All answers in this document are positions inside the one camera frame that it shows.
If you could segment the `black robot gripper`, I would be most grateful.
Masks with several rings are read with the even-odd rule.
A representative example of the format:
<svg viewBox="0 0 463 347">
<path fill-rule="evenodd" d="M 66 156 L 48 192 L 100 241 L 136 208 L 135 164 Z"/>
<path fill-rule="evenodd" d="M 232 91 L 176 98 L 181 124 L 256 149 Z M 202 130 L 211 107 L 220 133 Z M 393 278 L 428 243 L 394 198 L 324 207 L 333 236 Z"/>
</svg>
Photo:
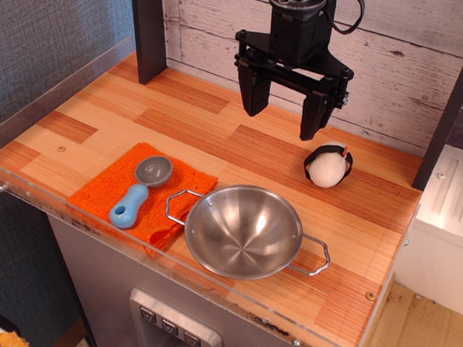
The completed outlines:
<svg viewBox="0 0 463 347">
<path fill-rule="evenodd" d="M 310 141 L 324 128 L 334 108 L 348 99 L 354 72 L 329 49 L 331 34 L 351 34 L 358 24 L 340 29 L 334 22 L 337 0 L 269 0 L 268 33 L 240 30 L 235 66 L 239 72 L 242 106 L 249 116 L 268 106 L 273 82 L 306 97 L 300 138 Z"/>
</svg>

